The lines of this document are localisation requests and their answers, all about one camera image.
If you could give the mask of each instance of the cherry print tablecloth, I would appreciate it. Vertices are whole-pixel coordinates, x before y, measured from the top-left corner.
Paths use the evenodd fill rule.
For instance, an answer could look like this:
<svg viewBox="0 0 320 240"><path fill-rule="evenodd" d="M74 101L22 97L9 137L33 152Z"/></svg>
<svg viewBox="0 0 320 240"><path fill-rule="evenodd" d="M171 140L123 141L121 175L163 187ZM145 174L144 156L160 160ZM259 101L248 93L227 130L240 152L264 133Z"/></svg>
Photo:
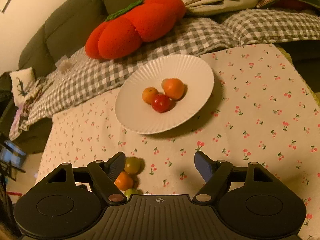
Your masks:
<svg viewBox="0 0 320 240"><path fill-rule="evenodd" d="M138 135L116 120L119 89L106 92L53 116L37 181L60 163L85 166L123 151L145 160L143 193L192 198L204 183L193 163L202 150L234 166L261 163L304 201L308 214L300 237L320 237L319 109L302 78L271 44L201 58L212 67L215 84L191 120L162 134Z"/></svg>

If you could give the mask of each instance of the red tomato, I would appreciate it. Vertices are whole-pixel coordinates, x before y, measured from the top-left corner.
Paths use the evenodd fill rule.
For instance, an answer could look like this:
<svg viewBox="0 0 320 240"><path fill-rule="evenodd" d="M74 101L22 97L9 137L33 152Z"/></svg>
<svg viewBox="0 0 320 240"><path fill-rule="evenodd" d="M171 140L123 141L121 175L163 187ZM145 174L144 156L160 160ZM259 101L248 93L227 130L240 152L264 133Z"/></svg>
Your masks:
<svg viewBox="0 0 320 240"><path fill-rule="evenodd" d="M152 101L152 108L159 113L168 111L171 105L170 98L163 94L158 94L154 97Z"/></svg>

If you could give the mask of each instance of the white pillow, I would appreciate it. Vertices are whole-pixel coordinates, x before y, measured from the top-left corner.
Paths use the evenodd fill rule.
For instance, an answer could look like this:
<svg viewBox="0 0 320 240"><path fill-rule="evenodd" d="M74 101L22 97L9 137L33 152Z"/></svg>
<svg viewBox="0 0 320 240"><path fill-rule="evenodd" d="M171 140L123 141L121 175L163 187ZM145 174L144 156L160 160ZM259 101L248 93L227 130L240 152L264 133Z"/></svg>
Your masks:
<svg viewBox="0 0 320 240"><path fill-rule="evenodd" d="M35 83L35 76L32 68L22 69L10 73L12 81L12 94L15 106L24 103L24 98L31 86Z"/></svg>

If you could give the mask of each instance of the checkered bedding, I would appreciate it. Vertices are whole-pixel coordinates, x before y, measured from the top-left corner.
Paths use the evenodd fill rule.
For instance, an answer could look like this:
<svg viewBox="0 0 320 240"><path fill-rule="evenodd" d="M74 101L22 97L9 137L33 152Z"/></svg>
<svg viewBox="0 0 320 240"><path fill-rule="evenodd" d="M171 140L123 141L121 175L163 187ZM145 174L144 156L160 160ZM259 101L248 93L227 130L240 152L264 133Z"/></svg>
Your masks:
<svg viewBox="0 0 320 240"><path fill-rule="evenodd" d="M238 46L320 40L320 17L306 12L248 9L219 15L216 20Z"/></svg>
<svg viewBox="0 0 320 240"><path fill-rule="evenodd" d="M75 65L65 77L58 71L47 78L55 82L34 104L28 120L20 129L44 117L77 106L96 95L121 86L140 66L149 60L169 54L199 56L208 52L256 43L276 43L298 40L320 40L320 17L276 9L248 9L216 17L184 18L163 38L146 43L131 55L110 61L90 59L84 48L74 53ZM19 132L11 129L10 139Z"/></svg>
<svg viewBox="0 0 320 240"><path fill-rule="evenodd" d="M52 87L34 104L23 130L44 117L77 106L103 92L121 86L141 65L169 54L202 55L211 51L229 49L237 44L218 23L207 18L185 18L165 37L146 43L133 54L116 60L98 61L87 57L84 48L70 60L75 65L65 78ZM58 71L51 73L55 79ZM19 136L11 129L10 139Z"/></svg>

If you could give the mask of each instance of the tomato pillow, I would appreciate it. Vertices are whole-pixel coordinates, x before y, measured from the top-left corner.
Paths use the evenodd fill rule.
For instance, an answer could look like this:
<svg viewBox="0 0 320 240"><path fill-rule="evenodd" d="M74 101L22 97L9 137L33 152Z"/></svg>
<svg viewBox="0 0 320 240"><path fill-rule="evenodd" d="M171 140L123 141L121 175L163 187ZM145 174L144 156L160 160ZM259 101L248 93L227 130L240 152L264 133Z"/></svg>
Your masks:
<svg viewBox="0 0 320 240"><path fill-rule="evenodd" d="M140 3L142 1L108 16L96 27L85 44L86 54L95 59L127 56L143 42L166 35L186 12L181 0L145 0L135 6Z"/></svg>

